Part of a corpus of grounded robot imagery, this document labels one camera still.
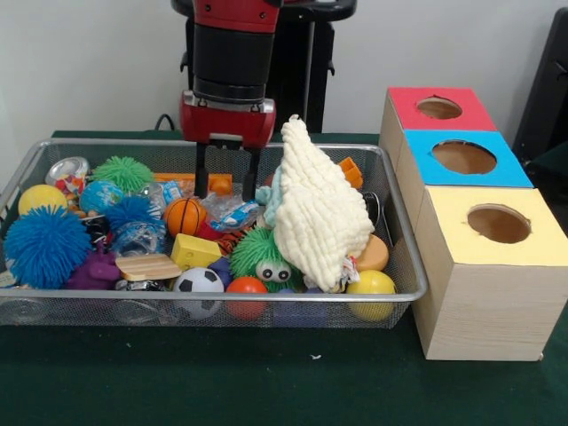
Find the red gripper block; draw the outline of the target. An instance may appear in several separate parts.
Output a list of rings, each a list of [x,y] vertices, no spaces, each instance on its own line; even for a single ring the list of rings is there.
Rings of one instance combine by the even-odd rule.
[[[184,139],[198,143],[194,194],[200,199],[208,195],[207,145],[214,141],[239,142],[250,154],[241,198],[253,201],[260,149],[270,141],[275,127],[275,101],[265,98],[261,103],[230,104],[200,98],[192,91],[183,91],[179,121]]]

